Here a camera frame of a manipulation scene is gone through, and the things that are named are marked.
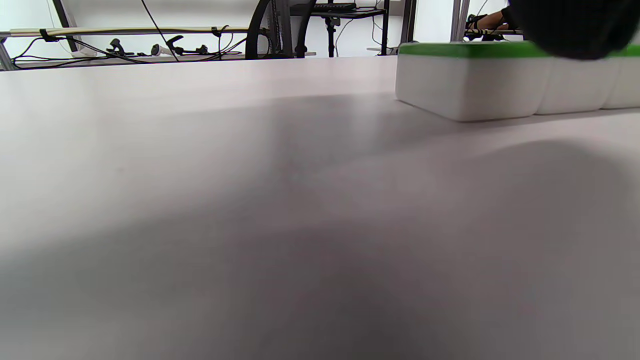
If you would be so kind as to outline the person's left hand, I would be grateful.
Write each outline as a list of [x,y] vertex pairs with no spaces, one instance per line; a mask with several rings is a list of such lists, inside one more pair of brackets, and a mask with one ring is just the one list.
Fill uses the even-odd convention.
[[639,28],[638,0],[510,0],[509,7],[526,39],[563,59],[605,59]]

